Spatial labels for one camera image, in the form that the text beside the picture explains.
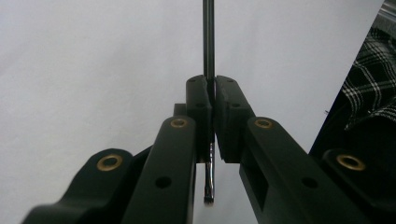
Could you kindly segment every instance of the black plastic part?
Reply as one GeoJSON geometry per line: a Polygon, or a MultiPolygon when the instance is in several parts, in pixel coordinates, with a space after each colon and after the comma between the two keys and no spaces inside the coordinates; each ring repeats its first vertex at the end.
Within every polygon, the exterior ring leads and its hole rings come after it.
{"type": "Polygon", "coordinates": [[[371,158],[351,150],[332,149],[323,155],[322,167],[374,223],[395,222],[396,180],[377,167],[371,158]],[[353,160],[341,161],[346,164],[342,165],[337,157],[345,155],[353,160]],[[348,165],[357,167],[356,160],[364,164],[362,170],[348,168],[348,165]]]}
{"type": "Polygon", "coordinates": [[[23,224],[120,223],[148,154],[149,148],[135,157],[120,149],[93,155],[59,202],[34,208],[23,224]],[[99,160],[108,155],[120,156],[120,166],[110,171],[99,170],[99,160]]]}
{"type": "Polygon", "coordinates": [[[259,223],[370,223],[276,121],[249,119],[245,139],[240,175],[259,223]]]}
{"type": "Polygon", "coordinates": [[[122,224],[192,223],[195,122],[167,119],[148,155],[122,224]]]}
{"type": "Polygon", "coordinates": [[[174,116],[187,116],[186,104],[175,104],[174,116]]]}
{"type": "Polygon", "coordinates": [[[239,163],[244,145],[244,128],[254,113],[235,80],[217,76],[216,93],[214,125],[220,156],[225,162],[239,163]]]}
{"type": "Polygon", "coordinates": [[[197,162],[209,161],[209,145],[212,141],[212,106],[207,94],[205,77],[192,77],[186,82],[187,116],[196,123],[197,162]]]}

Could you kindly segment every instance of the plaid fabric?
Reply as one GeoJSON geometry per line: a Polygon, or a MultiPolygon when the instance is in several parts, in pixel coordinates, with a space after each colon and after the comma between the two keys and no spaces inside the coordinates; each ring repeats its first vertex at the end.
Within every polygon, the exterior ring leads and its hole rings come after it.
{"type": "Polygon", "coordinates": [[[396,122],[396,41],[371,29],[344,82],[351,105],[346,129],[372,117],[396,122]]]}

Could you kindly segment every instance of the metal rod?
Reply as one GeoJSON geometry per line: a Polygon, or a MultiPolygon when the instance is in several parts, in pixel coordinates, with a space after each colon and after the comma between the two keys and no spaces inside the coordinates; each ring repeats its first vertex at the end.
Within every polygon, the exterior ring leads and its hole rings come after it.
{"type": "Polygon", "coordinates": [[[215,99],[215,0],[204,0],[204,76],[210,103],[215,99]]]}
{"type": "MultiPolygon", "coordinates": [[[[204,76],[207,94],[212,108],[215,106],[215,0],[204,0],[204,76]]],[[[205,205],[212,205],[215,199],[215,132],[211,127],[210,143],[205,163],[205,205]]]]}

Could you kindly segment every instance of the white background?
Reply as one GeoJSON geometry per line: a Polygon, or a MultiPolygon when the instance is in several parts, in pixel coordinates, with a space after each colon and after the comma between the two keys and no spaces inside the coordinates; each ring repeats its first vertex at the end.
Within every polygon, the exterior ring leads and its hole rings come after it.
{"type": "MultiPolygon", "coordinates": [[[[308,151],[382,0],[216,1],[216,74],[308,151]]],[[[0,0],[0,223],[61,198],[96,152],[150,146],[202,74],[202,1],[0,0]]],[[[194,223],[255,223],[237,165],[194,223]]]]}

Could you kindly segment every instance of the mounting hole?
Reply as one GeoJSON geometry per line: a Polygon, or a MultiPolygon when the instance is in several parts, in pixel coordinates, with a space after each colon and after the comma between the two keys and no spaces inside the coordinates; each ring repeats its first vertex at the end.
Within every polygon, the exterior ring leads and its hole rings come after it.
{"type": "Polygon", "coordinates": [[[301,182],[303,182],[304,186],[310,189],[317,189],[318,188],[318,182],[311,178],[311,177],[304,177],[301,179],[301,182]]]}
{"type": "Polygon", "coordinates": [[[273,126],[273,123],[268,119],[256,119],[256,121],[254,121],[254,124],[264,129],[270,129],[273,126]]]}
{"type": "Polygon", "coordinates": [[[187,125],[187,121],[184,119],[173,119],[171,121],[171,125],[174,128],[183,128],[184,126],[187,125]]]}
{"type": "Polygon", "coordinates": [[[354,156],[341,154],[338,155],[336,159],[338,163],[340,163],[342,166],[346,167],[349,170],[363,171],[364,169],[366,169],[366,165],[364,164],[364,162],[354,156]]]}
{"type": "Polygon", "coordinates": [[[100,171],[112,171],[117,169],[122,164],[122,157],[116,154],[110,154],[103,157],[96,164],[96,167],[100,171]]]}
{"type": "Polygon", "coordinates": [[[159,189],[166,189],[172,184],[172,179],[168,176],[162,176],[155,180],[155,186],[159,189]]]}

